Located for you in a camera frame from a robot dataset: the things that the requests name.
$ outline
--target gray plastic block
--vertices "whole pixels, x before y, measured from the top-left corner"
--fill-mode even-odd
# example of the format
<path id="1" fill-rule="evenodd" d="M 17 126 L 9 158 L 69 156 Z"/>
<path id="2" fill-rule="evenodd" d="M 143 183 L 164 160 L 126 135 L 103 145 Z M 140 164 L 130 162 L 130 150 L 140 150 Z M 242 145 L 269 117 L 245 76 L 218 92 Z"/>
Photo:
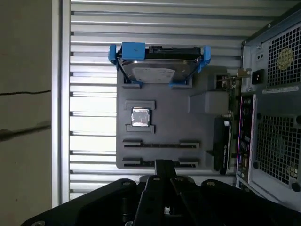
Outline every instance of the gray plastic block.
<path id="1" fill-rule="evenodd" d="M 189 112 L 224 115 L 228 113 L 229 95 L 225 91 L 207 91 L 189 97 Z"/>

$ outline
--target metal slats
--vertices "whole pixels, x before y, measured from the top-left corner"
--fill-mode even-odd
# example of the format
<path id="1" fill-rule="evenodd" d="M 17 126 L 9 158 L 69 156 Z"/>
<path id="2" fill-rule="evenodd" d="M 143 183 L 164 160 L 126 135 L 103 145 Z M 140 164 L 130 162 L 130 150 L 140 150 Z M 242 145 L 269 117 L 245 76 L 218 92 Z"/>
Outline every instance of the metal slats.
<path id="1" fill-rule="evenodd" d="M 70 48 L 70 112 L 62 115 L 69 122 L 69 134 L 65 134 L 69 136 L 69 149 L 62 151 L 70 155 L 62 161 L 64 166 L 69 165 L 70 192 L 68 197 L 63 192 L 63 202 L 120 178 L 138 182 L 142 175 L 154 173 L 150 169 L 120 170 L 115 165 L 116 68 L 107 60 L 110 44 L 118 48 L 122 42 L 210 45 L 210 65 L 235 73 L 240 67 L 241 41 L 294 4 L 258 0 L 71 0 L 67 7 L 70 46 L 63 44 L 64 49 Z M 210 170 L 177 173 L 191 175 L 198 184 L 208 178 L 233 182 L 233 177 L 221 177 Z"/>

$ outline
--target white wall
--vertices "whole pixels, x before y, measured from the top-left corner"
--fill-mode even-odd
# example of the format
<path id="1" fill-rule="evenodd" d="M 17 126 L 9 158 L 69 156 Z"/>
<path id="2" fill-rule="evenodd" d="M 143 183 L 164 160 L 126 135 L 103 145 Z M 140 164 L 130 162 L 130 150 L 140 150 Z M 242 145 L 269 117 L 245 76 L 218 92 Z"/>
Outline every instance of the white wall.
<path id="1" fill-rule="evenodd" d="M 51 88 L 51 0 L 0 3 L 0 93 Z M 51 118 L 51 94 L 0 97 L 0 129 Z M 0 225 L 51 208 L 50 130 L 0 143 Z"/>

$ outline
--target computer case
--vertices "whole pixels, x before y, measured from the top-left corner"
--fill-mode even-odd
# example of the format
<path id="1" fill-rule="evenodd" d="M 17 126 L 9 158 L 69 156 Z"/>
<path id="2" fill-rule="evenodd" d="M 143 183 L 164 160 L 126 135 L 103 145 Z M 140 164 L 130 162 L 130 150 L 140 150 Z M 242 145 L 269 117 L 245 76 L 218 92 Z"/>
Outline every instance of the computer case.
<path id="1" fill-rule="evenodd" d="M 301 4 L 245 40 L 237 185 L 301 211 Z"/>

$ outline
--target mesh panel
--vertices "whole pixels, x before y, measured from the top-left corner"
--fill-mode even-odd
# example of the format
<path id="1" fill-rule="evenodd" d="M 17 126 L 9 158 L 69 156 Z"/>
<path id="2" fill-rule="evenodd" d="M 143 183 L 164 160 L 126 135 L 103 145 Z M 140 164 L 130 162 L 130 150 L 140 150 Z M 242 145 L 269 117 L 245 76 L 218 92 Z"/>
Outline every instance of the mesh panel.
<path id="1" fill-rule="evenodd" d="M 260 169 L 285 184 L 298 178 L 301 129 L 293 118 L 264 116 L 258 124 L 256 159 Z"/>
<path id="2" fill-rule="evenodd" d="M 300 82 L 301 27 L 274 39 L 269 45 L 268 86 Z"/>

